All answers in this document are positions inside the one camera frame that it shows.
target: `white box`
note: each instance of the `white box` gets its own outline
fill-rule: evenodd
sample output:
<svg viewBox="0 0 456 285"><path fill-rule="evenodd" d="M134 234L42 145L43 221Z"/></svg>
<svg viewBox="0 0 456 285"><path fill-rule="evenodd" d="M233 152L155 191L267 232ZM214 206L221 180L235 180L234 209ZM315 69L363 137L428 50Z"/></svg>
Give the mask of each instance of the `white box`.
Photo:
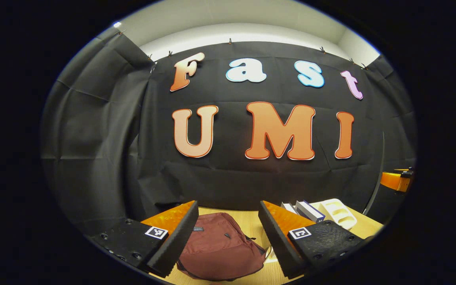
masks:
<svg viewBox="0 0 456 285"><path fill-rule="evenodd" d="M308 218L313 222L322 222L325 219L324 214L322 214L318 209L315 209L311 204L309 204L306 201L297 201L295 206L296 211L299 215Z"/></svg>
<svg viewBox="0 0 456 285"><path fill-rule="evenodd" d="M286 209L286 210L298 215L298 213L295 211L295 208L290 203L281 202L281 208L284 208L284 209Z"/></svg>

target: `black backdrop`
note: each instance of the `black backdrop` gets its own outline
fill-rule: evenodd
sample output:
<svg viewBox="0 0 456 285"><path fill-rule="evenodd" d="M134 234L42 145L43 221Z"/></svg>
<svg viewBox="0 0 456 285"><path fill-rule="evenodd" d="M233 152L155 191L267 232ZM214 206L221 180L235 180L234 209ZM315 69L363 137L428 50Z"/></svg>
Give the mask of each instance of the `black backdrop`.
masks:
<svg viewBox="0 0 456 285"><path fill-rule="evenodd" d="M190 84L170 92L175 63L199 52L205 59ZM238 58L259 60L266 80L226 79L229 63ZM297 60L317 63L325 84L302 85L294 68ZM357 79L362 100L340 76L345 70ZM255 101L272 103L283 122L295 105L315 108L315 158L296 161L273 153L266 160L246 158L253 126L246 106ZM185 157L175 148L171 114L183 108L196 112L204 105L219 107L213 147L204 157ZM355 118L348 159L334 156L337 112ZM413 116L403 84L382 58L366 70L307 47L242 42L198 47L154 65L124 34L110 28L87 44L54 84L42 118L42 158L58 203L86 234L126 217L143 220L190 200L255 211L260 200L280 204L338 198L362 212L378 186L383 157L398 168L414 166ZM198 116L188 121L188 137L192 144L199 141ZM382 213L388 216L394 207L386 209Z"/></svg>
<svg viewBox="0 0 456 285"><path fill-rule="evenodd" d="M451 74L445 62L456 71L456 2L433 9L406 1L313 4L368 38L403 76L416 107L421 172L380 235L346 264L302 281L456 284L456 215L441 206L456 212L456 81L442 80ZM38 151L38 121L58 74L85 43L142 5L0 5L1 281L156 282L103 254L71 225L48 190Z"/></svg>

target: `wooden table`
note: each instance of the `wooden table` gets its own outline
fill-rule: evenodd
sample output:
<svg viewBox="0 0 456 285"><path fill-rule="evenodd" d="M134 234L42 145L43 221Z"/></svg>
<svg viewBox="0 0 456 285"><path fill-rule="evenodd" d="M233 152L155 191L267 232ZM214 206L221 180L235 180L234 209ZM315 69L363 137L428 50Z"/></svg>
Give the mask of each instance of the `wooden table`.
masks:
<svg viewBox="0 0 456 285"><path fill-rule="evenodd" d="M376 222L375 220L362 215L353 209L348 209L357 219L356 225L350 229L350 231L360 238L367 238L368 236L374 235L382 228L383 225L379 222ZM258 211L232 211L204 207L199 207L198 211L200 215L219 212L228 213L235 219L235 221L237 221L244 234L250 238L256 238L255 242L261 245L264 249L267 249L270 246L263 226L261 225L261 222L258 218ZM197 280L190 278L189 276L180 272L177 269L177 265L174 266L172 273L170 273L170 275L166 278L161 278L159 276L155 277L175 285L209 285L212 283L211 281L207 280ZM255 274L236 279L232 282L222 281L219 283L224 285L282 285L301 277L303 276L299 276L294 279L288 279L287 277L284 277L281 267L279 266L279 262L266 261L264 267Z"/></svg>

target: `ceiling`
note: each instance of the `ceiling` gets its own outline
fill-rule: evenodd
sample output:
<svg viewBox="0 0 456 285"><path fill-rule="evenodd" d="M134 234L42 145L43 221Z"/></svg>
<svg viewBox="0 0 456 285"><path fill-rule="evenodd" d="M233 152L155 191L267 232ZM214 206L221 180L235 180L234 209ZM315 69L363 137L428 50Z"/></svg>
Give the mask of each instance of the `ceiling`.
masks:
<svg viewBox="0 0 456 285"><path fill-rule="evenodd" d="M119 29L137 46L175 32L224 23L268 24L338 44L346 27L293 0L162 0L121 19Z"/></svg>

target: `backpack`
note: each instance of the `backpack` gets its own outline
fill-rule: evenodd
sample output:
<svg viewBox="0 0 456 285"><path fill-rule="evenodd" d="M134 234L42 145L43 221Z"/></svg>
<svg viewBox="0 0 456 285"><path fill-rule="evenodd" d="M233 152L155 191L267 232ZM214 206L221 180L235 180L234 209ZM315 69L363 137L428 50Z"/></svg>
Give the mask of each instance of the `backpack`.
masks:
<svg viewBox="0 0 456 285"><path fill-rule="evenodd" d="M261 270L265 253L227 213L200 215L177 268L193 279L233 281Z"/></svg>

